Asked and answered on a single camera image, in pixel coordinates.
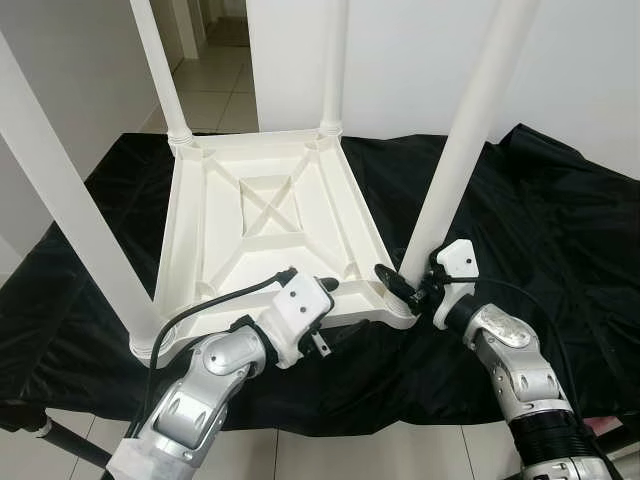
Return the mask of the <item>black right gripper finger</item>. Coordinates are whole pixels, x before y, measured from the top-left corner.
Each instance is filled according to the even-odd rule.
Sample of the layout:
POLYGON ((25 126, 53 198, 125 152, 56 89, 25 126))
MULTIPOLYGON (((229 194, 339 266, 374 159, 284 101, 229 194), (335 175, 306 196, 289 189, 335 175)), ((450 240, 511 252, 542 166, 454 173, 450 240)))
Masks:
POLYGON ((378 276, 379 282, 385 285, 390 293, 393 294, 397 300, 406 303, 406 305, 413 305, 415 303, 415 288, 412 287, 406 279, 394 268, 389 268, 385 264, 376 264, 374 266, 374 273, 378 276))

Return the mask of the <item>white plastic table top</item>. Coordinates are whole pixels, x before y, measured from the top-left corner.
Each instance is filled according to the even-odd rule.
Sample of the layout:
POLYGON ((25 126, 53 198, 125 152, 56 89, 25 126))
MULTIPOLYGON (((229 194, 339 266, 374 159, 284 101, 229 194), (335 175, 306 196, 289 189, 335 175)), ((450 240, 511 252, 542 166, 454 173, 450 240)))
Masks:
POLYGON ((196 136, 174 157, 154 293, 160 319, 288 268, 338 280, 324 328, 415 324, 342 141, 317 129, 196 136))

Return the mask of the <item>black cloth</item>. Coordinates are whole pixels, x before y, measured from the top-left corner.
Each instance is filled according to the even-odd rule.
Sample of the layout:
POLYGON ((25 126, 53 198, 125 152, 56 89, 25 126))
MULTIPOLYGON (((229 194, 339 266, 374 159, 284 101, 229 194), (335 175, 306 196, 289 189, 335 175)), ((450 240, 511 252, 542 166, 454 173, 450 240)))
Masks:
MULTIPOLYGON (((488 143, 452 236, 470 239, 477 296, 543 330, 557 369, 572 372, 576 410, 608 416, 640 401, 640 207, 635 179, 590 163, 527 125, 488 143)), ((306 436, 376 433, 397 422, 497 422, 474 353, 433 325, 325 330, 333 352, 271 367, 230 406, 229 430, 306 436)), ((64 234, 40 241, 0 284, 0 404, 131 419, 146 367, 64 234)))

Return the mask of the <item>pink sheet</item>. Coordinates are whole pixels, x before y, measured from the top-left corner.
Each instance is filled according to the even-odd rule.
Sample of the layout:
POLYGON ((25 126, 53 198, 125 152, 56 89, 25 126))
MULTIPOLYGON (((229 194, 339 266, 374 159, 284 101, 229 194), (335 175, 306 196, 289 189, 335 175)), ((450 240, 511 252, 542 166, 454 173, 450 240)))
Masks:
POLYGON ((595 436, 603 436, 612 433, 613 430, 621 429, 625 424, 616 416, 605 417, 585 417, 586 426, 593 431, 595 436))

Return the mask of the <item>black metal stand leg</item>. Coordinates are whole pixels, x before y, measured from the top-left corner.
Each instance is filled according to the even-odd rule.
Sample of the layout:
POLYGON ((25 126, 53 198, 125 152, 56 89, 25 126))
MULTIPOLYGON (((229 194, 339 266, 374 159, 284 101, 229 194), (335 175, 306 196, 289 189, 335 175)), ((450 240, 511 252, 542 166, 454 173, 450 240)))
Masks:
POLYGON ((595 447, 603 454, 621 452, 623 448, 637 445, 640 442, 640 428, 630 428, 623 424, 613 428, 591 428, 594 435, 595 447))
POLYGON ((82 435, 65 428, 47 415, 46 408, 32 404, 0 404, 0 429, 9 433, 29 433, 73 454, 79 460, 105 470, 111 454, 82 435))

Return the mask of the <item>white door frame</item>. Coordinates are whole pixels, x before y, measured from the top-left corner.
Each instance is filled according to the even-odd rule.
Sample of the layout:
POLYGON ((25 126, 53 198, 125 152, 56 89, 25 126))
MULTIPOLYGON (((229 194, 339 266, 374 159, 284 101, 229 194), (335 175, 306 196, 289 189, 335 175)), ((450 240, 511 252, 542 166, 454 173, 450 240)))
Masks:
POLYGON ((221 0, 161 0, 169 6, 175 38, 184 60, 205 58, 209 29, 221 15, 221 0))

